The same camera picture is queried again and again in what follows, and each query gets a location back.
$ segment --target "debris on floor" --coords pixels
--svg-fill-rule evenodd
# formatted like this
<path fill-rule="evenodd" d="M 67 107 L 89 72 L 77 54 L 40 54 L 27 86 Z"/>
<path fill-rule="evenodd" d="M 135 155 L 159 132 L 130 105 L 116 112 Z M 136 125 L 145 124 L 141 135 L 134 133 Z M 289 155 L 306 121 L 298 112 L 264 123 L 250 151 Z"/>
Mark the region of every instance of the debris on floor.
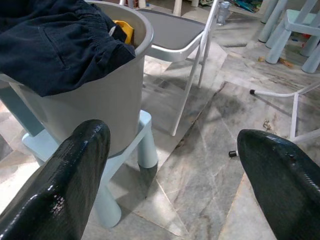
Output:
<path fill-rule="evenodd" d="M 290 68 L 290 69 L 293 69 L 293 68 L 294 68 L 294 64 L 293 64 L 293 63 L 289 62 L 288 60 L 285 60 L 285 59 L 282 58 L 282 57 L 279 58 L 279 61 L 278 61 L 278 62 L 281 63 L 281 64 L 283 64 L 283 65 L 285 65 L 285 66 L 287 66 L 287 67 Z"/>
<path fill-rule="evenodd" d="M 266 58 L 264 56 L 260 56 L 258 58 L 258 62 L 259 63 L 263 63 L 265 61 L 266 61 Z M 294 68 L 294 64 L 292 62 L 289 62 L 288 60 L 286 60 L 286 59 L 284 59 L 282 57 L 279 58 L 278 63 L 283 64 L 283 65 L 285 65 L 286 67 L 288 67 L 290 69 Z"/>

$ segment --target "navy blue pants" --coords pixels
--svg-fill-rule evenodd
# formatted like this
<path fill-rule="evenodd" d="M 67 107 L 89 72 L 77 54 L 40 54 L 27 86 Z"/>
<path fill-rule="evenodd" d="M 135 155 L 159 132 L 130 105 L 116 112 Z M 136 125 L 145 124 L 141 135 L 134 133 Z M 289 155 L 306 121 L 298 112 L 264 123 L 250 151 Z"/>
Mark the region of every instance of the navy blue pants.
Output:
<path fill-rule="evenodd" d="M 83 0 L 0 0 L 0 72 L 42 97 L 74 90 L 135 57 L 114 26 Z"/>

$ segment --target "white chair frame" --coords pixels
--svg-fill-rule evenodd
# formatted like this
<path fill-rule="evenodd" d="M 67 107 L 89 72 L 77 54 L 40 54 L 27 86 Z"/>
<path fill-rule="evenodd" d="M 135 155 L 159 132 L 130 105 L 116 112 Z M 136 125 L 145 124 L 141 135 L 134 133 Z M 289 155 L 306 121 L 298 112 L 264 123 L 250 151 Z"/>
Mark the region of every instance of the white chair frame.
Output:
<path fill-rule="evenodd" d="M 219 6 L 219 0 L 214 0 L 210 9 L 210 13 L 206 21 L 204 30 L 199 35 L 197 35 L 183 49 L 172 50 L 172 49 L 167 49 L 164 47 L 152 45 L 151 49 L 147 52 L 148 56 L 154 57 L 156 59 L 164 60 L 167 62 L 179 62 L 179 61 L 186 60 L 187 57 L 198 47 L 195 59 L 193 61 L 192 69 L 191 69 L 186 87 L 184 89 L 183 97 L 179 103 L 178 111 L 174 118 L 173 125 L 171 126 L 171 129 L 170 129 L 170 134 L 172 136 L 175 136 L 177 133 L 177 128 L 187 102 L 187 98 L 188 98 L 188 95 L 193 83 L 193 79 L 195 76 L 196 68 L 197 68 L 197 65 L 200 63 L 200 56 L 204 52 L 203 61 L 200 63 L 202 65 L 202 68 L 201 68 L 200 77 L 198 80 L 198 87 L 201 88 L 205 64 L 206 64 L 208 53 L 210 50 L 211 26 L 212 26 L 213 20 L 215 19 L 218 6 Z"/>

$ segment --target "gray marble floor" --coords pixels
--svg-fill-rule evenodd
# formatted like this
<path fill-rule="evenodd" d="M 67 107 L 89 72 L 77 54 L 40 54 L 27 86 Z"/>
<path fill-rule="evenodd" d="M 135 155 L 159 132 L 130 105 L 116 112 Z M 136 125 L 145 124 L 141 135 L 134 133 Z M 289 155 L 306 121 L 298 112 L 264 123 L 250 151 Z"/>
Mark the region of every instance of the gray marble floor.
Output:
<path fill-rule="evenodd" d="M 172 1 L 150 2 L 163 12 L 172 9 Z M 204 22 L 208 9 L 183 2 L 182 14 Z M 236 149 L 241 129 L 289 135 L 291 99 L 252 96 L 249 89 L 289 93 L 319 79 L 320 73 L 301 71 L 305 59 L 294 45 L 283 52 L 293 69 L 258 62 L 268 51 L 257 42 L 261 28 L 259 19 L 233 13 L 227 25 L 212 33 L 203 88 L 192 86 L 175 137 L 168 129 L 191 62 L 146 57 L 142 107 L 152 115 L 159 164 L 139 168 L 134 152 L 108 185 L 122 210 L 119 224 L 103 228 L 93 209 L 83 240 L 275 239 L 239 159 L 229 158 L 228 152 Z M 320 127 L 318 93 L 301 97 L 299 134 Z M 24 133 L 1 104 L 0 212 L 38 167 L 21 143 Z M 319 139 L 301 145 L 318 164 L 319 146 Z"/>

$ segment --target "plastic chair leg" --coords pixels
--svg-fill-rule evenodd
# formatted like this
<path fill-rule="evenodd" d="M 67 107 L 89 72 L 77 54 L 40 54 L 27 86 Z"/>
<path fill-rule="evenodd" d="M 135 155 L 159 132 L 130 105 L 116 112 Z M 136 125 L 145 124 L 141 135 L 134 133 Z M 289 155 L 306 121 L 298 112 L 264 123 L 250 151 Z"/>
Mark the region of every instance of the plastic chair leg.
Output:
<path fill-rule="evenodd" d="M 198 7 L 198 5 L 199 5 L 199 0 L 192 0 L 191 2 L 192 7 Z"/>
<path fill-rule="evenodd" d="M 209 55 L 209 50 L 210 50 L 210 45 L 211 45 L 211 41 L 210 41 L 210 32 L 208 34 L 208 38 L 206 40 L 206 45 L 205 45 L 205 50 L 204 50 L 204 56 L 203 56 L 203 61 L 202 61 L 202 66 L 201 66 L 201 72 L 200 72 L 200 77 L 199 77 L 199 81 L 198 81 L 198 88 L 201 88 L 202 85 L 202 77 L 204 74 L 204 70 L 206 67 L 206 62 L 207 62 L 207 58 Z"/>
<path fill-rule="evenodd" d="M 284 32 L 284 30 L 285 30 L 285 21 L 282 20 L 279 23 L 279 25 L 276 27 L 276 29 L 274 30 L 270 38 L 265 43 L 265 46 L 271 49 L 275 45 L 276 41 L 279 39 L 279 36 Z"/>
<path fill-rule="evenodd" d="M 275 42 L 272 49 L 269 51 L 265 58 L 265 61 L 269 64 L 276 64 L 281 56 L 283 49 L 285 48 L 287 41 L 291 35 L 291 31 L 283 30 L 283 33 L 279 39 Z"/>
<path fill-rule="evenodd" d="M 182 8 L 182 0 L 174 0 L 173 15 L 180 17 Z"/>
<path fill-rule="evenodd" d="M 100 224 L 106 228 L 114 227 L 121 219 L 121 208 L 107 186 L 102 183 L 95 198 L 94 208 Z"/>
<path fill-rule="evenodd" d="M 265 43 L 266 41 L 268 41 L 268 38 L 270 37 L 274 26 L 277 24 L 282 11 L 285 9 L 287 1 L 288 0 L 279 0 L 277 5 L 275 6 L 269 20 L 267 21 L 264 28 L 262 29 L 262 32 L 259 35 L 258 40 L 260 42 Z"/>
<path fill-rule="evenodd" d="M 138 144 L 138 164 L 142 168 L 150 169 L 157 165 L 158 155 L 151 131 L 151 124 L 147 125 L 146 128 L 146 133 Z"/>
<path fill-rule="evenodd" d="M 268 7 L 266 8 L 266 11 L 261 19 L 261 22 L 263 24 L 265 24 L 269 20 L 271 14 L 275 10 L 277 3 L 278 3 L 278 0 L 270 0 L 269 1 Z"/>
<path fill-rule="evenodd" d="M 313 51 L 312 55 L 305 61 L 302 70 L 306 73 L 314 73 L 320 64 L 320 45 Z"/>
<path fill-rule="evenodd" d="M 313 51 L 316 49 L 319 41 L 320 36 L 311 36 L 300 51 L 300 54 L 305 57 L 310 57 Z"/>

